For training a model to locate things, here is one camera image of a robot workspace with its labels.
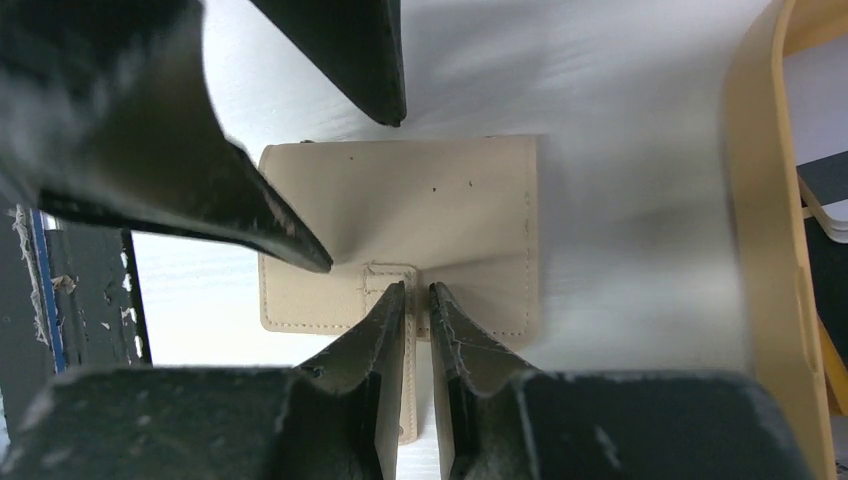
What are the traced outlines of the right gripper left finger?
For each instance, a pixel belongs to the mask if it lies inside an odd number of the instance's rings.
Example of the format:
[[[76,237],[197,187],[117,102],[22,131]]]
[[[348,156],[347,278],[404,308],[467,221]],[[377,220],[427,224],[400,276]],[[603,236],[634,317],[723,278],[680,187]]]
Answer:
[[[5,479],[391,479],[405,286],[283,368],[76,369],[35,397]]]

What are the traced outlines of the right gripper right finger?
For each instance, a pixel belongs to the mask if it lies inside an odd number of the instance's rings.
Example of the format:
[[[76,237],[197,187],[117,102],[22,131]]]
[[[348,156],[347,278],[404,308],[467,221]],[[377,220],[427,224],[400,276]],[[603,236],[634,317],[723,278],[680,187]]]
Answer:
[[[429,288],[445,479],[809,479],[775,400],[716,370],[549,371]]]

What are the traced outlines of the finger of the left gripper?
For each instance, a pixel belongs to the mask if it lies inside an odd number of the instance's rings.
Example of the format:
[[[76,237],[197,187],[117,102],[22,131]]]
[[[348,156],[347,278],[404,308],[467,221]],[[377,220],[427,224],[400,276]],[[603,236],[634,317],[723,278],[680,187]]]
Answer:
[[[332,258],[218,123],[199,1],[5,1],[1,191],[55,217]]]
[[[398,0],[253,3],[359,110],[398,127],[407,116]]]

